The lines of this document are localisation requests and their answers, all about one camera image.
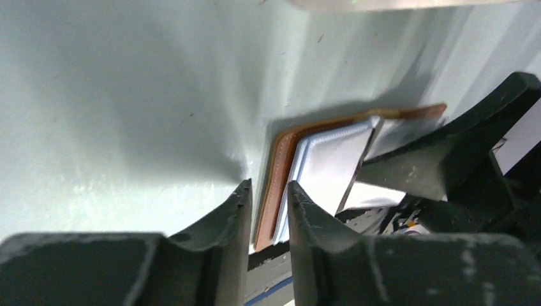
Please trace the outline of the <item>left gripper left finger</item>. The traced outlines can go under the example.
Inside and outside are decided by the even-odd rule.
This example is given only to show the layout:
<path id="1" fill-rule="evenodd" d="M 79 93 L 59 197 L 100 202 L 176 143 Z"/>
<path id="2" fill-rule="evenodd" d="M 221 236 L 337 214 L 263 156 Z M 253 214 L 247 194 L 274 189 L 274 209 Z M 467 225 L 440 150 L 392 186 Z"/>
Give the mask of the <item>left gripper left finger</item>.
<path id="1" fill-rule="evenodd" d="M 186 229 L 20 233 L 1 244 L 2 305 L 242 305 L 252 182 Z"/>

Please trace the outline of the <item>brown leather card holder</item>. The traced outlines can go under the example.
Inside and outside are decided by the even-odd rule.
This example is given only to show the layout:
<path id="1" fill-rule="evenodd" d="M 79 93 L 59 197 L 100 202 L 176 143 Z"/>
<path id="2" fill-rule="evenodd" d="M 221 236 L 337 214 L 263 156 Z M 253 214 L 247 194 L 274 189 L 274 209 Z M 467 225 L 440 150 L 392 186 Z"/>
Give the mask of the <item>brown leather card holder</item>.
<path id="1" fill-rule="evenodd" d="M 289 239 L 287 185 L 296 180 L 335 214 L 363 153 L 381 128 L 410 122 L 435 123 L 447 105 L 375 108 L 285 129 L 270 148 L 260 215 L 253 239 L 256 252 Z"/>

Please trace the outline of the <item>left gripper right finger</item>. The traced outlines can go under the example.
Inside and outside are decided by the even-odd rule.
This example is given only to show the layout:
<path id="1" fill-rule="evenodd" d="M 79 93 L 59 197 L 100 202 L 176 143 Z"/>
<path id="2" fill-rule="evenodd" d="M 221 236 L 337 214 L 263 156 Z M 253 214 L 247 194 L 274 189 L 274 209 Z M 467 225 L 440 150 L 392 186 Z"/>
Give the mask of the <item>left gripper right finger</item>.
<path id="1" fill-rule="evenodd" d="M 288 185 L 297 305 L 539 305 L 540 264 L 495 234 L 363 235 Z"/>

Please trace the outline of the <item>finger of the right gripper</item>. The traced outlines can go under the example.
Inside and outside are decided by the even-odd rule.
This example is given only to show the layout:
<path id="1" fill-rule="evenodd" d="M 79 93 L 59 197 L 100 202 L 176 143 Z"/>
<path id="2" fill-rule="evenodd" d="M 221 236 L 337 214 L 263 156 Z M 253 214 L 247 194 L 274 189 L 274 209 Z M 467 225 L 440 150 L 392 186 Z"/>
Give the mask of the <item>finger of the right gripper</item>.
<path id="1" fill-rule="evenodd" d="M 363 163 L 357 181 L 442 199 L 488 155 L 540 99 L 540 80 L 513 72 L 474 107 L 447 125 Z"/>
<path id="2" fill-rule="evenodd" d="M 447 201 L 408 194 L 396 207 L 350 208 L 337 218 L 360 233 L 404 233 L 419 226 L 430 233 L 505 233 L 539 244 L 540 153 L 526 154 L 505 175 L 493 158 L 485 158 Z"/>

